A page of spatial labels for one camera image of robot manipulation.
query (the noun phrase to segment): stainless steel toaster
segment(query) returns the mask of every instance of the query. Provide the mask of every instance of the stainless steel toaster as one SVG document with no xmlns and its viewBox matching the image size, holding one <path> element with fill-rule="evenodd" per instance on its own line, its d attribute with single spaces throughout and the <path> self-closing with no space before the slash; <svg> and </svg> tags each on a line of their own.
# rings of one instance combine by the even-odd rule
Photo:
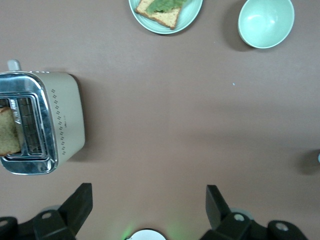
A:
<svg viewBox="0 0 320 240">
<path fill-rule="evenodd" d="M 63 72 L 21 71 L 17 60 L 0 73 L 0 108 L 10 107 L 21 151 L 0 157 L 19 175 L 54 171 L 85 144 L 79 89 Z"/>
</svg>

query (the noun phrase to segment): cream toaster body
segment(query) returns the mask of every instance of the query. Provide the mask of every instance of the cream toaster body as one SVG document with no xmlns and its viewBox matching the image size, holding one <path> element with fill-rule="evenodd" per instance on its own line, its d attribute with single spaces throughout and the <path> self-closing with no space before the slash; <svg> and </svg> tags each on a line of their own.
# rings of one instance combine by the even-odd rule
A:
<svg viewBox="0 0 320 240">
<path fill-rule="evenodd" d="M 67 73 L 0 73 L 0 108 L 4 107 L 12 110 L 21 147 L 20 152 L 0 157 L 13 174 L 51 173 L 85 144 L 79 88 Z"/>
</svg>

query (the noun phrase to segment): brown table surface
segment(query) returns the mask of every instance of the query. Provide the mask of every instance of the brown table surface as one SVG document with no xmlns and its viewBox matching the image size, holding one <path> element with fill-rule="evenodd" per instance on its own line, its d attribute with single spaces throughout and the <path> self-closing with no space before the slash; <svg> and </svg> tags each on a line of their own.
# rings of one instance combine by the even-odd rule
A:
<svg viewBox="0 0 320 240">
<path fill-rule="evenodd" d="M 239 37 L 244 2 L 204 0 L 186 30 L 164 36 L 128 0 L 3 0 L 0 71 L 19 59 L 76 76 L 86 144 L 48 175 L 1 167 L 0 216 L 22 223 L 92 183 L 79 240 L 141 228 L 198 240 L 206 185 L 217 185 L 263 226 L 285 220 L 319 239 L 320 1 L 292 0 L 291 33 L 264 50 Z"/>
</svg>

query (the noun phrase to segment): light green bowl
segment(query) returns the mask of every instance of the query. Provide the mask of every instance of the light green bowl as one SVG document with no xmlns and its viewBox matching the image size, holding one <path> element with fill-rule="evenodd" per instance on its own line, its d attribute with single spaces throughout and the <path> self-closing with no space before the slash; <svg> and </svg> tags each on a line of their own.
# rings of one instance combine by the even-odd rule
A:
<svg viewBox="0 0 320 240">
<path fill-rule="evenodd" d="M 289 35 L 294 21 L 295 10 L 290 0 L 247 0 L 239 15 L 238 30 L 248 45 L 267 49 Z"/>
</svg>

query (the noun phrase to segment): toaster lever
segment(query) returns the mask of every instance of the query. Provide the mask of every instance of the toaster lever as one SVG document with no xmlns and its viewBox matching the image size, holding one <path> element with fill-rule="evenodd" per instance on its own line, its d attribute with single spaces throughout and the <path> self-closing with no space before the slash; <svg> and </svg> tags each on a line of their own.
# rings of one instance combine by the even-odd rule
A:
<svg viewBox="0 0 320 240">
<path fill-rule="evenodd" d="M 7 62 L 9 71 L 21 71 L 20 62 L 16 59 L 11 59 Z"/>
</svg>

